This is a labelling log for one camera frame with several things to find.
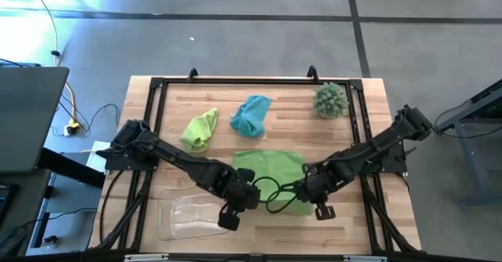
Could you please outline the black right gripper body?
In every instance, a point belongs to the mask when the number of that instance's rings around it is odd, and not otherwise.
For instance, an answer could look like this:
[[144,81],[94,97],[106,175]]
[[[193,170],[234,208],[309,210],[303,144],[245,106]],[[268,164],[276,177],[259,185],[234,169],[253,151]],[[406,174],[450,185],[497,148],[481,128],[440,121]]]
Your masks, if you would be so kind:
[[316,170],[296,181],[296,197],[302,202],[315,202],[331,193],[336,184],[337,180],[333,175]]

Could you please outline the grey metal table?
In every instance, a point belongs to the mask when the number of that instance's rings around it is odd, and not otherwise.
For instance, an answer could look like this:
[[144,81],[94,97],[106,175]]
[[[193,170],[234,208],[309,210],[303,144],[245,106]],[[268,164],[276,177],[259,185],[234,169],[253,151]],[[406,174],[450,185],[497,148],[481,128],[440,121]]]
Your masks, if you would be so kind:
[[434,131],[459,141],[464,160],[475,181],[476,194],[458,206],[467,209],[502,205],[502,191],[491,187],[489,174],[502,173],[502,79],[464,103],[444,121],[436,119]]

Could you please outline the green microfiber towel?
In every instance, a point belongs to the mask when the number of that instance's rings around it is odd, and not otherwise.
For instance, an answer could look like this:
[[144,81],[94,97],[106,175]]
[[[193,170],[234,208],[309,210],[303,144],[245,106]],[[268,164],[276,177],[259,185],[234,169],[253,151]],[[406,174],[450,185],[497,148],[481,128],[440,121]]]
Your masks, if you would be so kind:
[[253,184],[260,189],[259,207],[269,213],[310,216],[313,205],[296,198],[292,183],[304,176],[304,158],[294,151],[238,151],[234,153],[235,168],[252,169]]

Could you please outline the black side desk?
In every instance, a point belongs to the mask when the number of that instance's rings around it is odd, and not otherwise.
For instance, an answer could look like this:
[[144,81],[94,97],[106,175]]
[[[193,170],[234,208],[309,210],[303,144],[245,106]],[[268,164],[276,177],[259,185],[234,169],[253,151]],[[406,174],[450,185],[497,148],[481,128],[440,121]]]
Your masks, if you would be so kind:
[[0,222],[0,258],[25,255],[50,177],[45,169],[0,174],[0,184],[14,186]]

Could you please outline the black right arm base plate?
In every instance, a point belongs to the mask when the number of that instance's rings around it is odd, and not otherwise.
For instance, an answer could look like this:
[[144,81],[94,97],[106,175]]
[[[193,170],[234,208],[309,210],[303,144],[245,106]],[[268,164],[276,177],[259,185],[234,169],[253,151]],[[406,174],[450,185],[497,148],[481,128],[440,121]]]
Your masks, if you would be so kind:
[[383,154],[367,161],[360,173],[369,175],[375,173],[404,173],[406,171],[406,153],[403,142],[399,142]]

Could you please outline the silver metal bracket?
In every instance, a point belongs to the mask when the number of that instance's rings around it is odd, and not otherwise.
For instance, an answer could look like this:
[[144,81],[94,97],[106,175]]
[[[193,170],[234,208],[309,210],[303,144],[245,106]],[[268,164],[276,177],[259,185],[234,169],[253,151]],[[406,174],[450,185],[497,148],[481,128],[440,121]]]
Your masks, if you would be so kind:
[[346,255],[343,262],[388,262],[386,257]]
[[169,259],[168,254],[162,253],[141,253],[125,255],[123,262],[164,262]]

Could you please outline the clear plastic basket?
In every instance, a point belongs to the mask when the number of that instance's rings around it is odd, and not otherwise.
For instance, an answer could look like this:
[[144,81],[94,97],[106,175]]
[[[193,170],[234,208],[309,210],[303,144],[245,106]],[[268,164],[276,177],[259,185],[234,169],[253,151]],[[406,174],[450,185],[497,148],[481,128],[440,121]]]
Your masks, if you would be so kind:
[[197,188],[164,190],[158,197],[158,237],[172,241],[226,234],[217,223],[223,206],[223,200]]

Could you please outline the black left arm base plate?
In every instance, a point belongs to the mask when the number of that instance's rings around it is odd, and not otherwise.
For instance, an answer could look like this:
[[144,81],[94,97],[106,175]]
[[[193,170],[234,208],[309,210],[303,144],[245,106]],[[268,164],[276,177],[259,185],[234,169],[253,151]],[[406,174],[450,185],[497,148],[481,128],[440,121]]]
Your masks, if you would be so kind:
[[109,148],[96,151],[106,160],[106,170],[154,171],[158,168],[159,158],[152,152],[152,142],[133,140],[126,144],[112,142]]

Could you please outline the black floor tape line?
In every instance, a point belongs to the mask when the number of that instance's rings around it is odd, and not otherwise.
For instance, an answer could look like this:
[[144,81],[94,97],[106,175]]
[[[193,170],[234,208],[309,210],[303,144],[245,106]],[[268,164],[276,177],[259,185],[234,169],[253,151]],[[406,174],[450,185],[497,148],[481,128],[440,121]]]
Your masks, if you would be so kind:
[[50,10],[53,18],[103,20],[236,20],[236,21],[305,21],[351,22],[370,24],[496,24],[502,18],[471,17],[396,17],[396,16],[320,16],[320,15],[244,15],[244,14],[170,14],[170,13],[114,13],[83,10]]
[[355,44],[358,53],[358,61],[360,64],[360,69],[363,78],[370,78],[371,73],[369,69],[369,63],[366,55],[366,48],[362,35],[361,22],[358,14],[358,7],[356,0],[348,0],[350,13],[351,13],[351,22],[355,36]]

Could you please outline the teal microfiber towel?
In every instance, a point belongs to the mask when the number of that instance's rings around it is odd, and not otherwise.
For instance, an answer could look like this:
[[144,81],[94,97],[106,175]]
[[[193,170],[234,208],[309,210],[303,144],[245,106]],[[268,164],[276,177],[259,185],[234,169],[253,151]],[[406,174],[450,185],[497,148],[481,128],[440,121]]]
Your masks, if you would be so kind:
[[258,138],[264,135],[264,119],[271,99],[262,95],[249,96],[230,121],[231,128],[240,136]]

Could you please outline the grey side cart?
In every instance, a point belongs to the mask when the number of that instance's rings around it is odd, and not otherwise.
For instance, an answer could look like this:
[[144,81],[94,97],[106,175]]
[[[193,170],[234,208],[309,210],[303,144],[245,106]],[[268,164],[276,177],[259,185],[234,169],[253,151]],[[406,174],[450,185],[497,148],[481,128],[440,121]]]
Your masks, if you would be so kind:
[[[98,187],[53,173],[26,254],[84,250],[89,244],[100,192]],[[44,244],[42,240],[51,235],[56,235],[58,241]]]

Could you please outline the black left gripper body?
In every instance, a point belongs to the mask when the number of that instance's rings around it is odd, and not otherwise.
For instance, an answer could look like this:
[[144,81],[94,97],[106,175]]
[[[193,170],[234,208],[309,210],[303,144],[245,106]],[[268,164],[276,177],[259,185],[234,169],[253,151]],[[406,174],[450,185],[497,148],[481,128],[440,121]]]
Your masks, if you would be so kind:
[[258,206],[260,189],[253,182],[242,180],[234,171],[224,178],[220,197],[226,201],[227,212],[244,212]]

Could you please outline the lime yellow microfiber towel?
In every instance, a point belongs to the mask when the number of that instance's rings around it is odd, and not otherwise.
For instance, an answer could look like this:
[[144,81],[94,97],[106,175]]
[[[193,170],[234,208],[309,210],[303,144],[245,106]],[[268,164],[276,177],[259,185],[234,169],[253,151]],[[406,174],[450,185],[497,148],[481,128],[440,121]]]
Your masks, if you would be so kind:
[[212,108],[202,115],[194,117],[185,127],[180,137],[184,150],[188,153],[202,153],[209,149],[217,124],[218,108]]

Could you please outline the black aluminium table frame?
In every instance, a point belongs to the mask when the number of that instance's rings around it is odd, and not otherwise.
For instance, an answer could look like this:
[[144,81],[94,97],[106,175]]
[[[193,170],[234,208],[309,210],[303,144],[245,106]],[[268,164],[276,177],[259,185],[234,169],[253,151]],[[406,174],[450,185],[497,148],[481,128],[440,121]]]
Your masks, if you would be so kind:
[[[184,127],[196,115],[213,107],[220,109],[218,126],[211,138],[208,158],[232,163],[235,151],[284,150],[302,154],[307,162],[326,158],[353,143],[351,120],[316,118],[312,97],[317,86],[309,78],[294,78],[303,85],[243,84],[236,78],[216,85],[172,84],[166,91],[160,136],[180,147],[179,137]],[[362,78],[368,121],[373,135],[386,129],[392,122],[384,82],[381,78]],[[129,82],[120,125],[127,119],[143,118],[151,77],[133,76]],[[262,139],[240,137],[229,126],[230,117],[248,96],[260,94],[271,98],[270,111],[264,120]],[[269,214],[260,210],[241,213],[237,231],[226,234],[164,240],[169,225],[158,227],[169,217],[171,198],[201,195],[203,191],[182,171],[160,162],[153,175],[147,204],[144,233],[140,251],[145,253],[259,253],[259,254],[370,254],[369,233],[362,201],[359,179],[329,196],[336,218],[319,221],[315,216]],[[132,173],[125,171],[111,189],[104,211],[104,237],[113,229],[125,211]],[[387,214],[396,227],[415,248],[421,249],[412,204],[405,182],[398,176],[385,173],[381,178]]]

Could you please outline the white box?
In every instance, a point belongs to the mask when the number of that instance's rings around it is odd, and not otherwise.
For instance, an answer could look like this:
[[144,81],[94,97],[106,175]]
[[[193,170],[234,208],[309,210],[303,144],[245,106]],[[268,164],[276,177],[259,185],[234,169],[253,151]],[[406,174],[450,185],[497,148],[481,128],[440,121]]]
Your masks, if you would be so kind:
[[107,171],[105,169],[107,160],[97,155],[96,152],[108,149],[110,145],[111,144],[109,142],[95,141],[92,148],[90,149],[86,165],[89,168],[96,170],[97,172],[107,174]]

